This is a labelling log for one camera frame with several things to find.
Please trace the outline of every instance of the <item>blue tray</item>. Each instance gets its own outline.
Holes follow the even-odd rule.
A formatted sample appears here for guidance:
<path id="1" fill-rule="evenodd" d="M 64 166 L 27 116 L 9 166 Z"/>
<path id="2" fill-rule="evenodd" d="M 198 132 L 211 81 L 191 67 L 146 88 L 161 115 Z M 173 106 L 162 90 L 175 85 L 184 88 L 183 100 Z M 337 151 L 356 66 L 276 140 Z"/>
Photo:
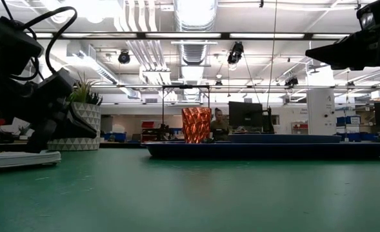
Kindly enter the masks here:
<path id="1" fill-rule="evenodd" d="M 165 159 L 370 159 L 380 157 L 379 142 L 340 142 L 324 144 L 148 142 L 153 157 Z"/>
<path id="2" fill-rule="evenodd" d="M 269 134 L 233 134 L 228 135 L 233 143 L 336 143 L 340 142 L 338 135 L 269 135 Z"/>

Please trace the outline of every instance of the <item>white geometric planter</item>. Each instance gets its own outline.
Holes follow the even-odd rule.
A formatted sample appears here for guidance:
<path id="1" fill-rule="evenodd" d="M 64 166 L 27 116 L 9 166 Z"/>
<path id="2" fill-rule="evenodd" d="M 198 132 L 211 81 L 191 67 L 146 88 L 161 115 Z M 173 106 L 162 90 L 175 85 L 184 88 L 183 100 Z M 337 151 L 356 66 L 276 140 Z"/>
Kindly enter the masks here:
<path id="1" fill-rule="evenodd" d="M 54 139 L 48 142 L 48 149 L 54 151 L 87 151 L 98 150 L 101 140 L 101 108 L 94 104 L 73 102 L 74 111 L 82 117 L 86 123 L 97 130 L 97 137 Z"/>

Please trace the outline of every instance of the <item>potted plant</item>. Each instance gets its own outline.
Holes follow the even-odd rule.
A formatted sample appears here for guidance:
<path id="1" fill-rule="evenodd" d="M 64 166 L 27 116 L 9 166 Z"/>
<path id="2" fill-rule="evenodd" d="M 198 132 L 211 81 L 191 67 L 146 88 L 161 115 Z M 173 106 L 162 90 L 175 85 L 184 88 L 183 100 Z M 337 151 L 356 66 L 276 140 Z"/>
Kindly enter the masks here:
<path id="1" fill-rule="evenodd" d="M 98 150 L 101 131 L 101 109 L 103 98 L 98 93 L 92 92 L 91 87 L 99 81 L 86 81 L 85 74 L 76 82 L 74 92 L 66 99 L 68 104 L 74 105 L 74 111 L 82 117 L 86 123 L 97 130 L 97 137 L 55 139 L 48 143 L 48 149 L 56 151 L 85 151 Z"/>

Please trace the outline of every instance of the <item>desk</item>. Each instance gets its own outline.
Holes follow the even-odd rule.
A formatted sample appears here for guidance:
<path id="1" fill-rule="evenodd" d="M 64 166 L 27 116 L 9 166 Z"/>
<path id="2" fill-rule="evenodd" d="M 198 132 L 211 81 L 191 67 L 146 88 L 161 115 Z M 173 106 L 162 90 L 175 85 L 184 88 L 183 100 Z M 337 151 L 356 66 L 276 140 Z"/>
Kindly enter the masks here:
<path id="1" fill-rule="evenodd" d="M 0 231 L 380 231 L 380 160 L 64 152 L 0 173 Z"/>

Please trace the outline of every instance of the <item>orange geometric object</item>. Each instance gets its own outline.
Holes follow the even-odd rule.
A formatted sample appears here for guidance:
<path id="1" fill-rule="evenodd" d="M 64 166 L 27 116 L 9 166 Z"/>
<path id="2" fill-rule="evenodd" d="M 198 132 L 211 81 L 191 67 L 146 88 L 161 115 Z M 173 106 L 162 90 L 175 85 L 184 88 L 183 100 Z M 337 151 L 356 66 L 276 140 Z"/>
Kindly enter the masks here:
<path id="1" fill-rule="evenodd" d="M 205 107 L 184 108 L 183 133 L 186 143 L 201 143 L 209 138 L 211 109 Z"/>

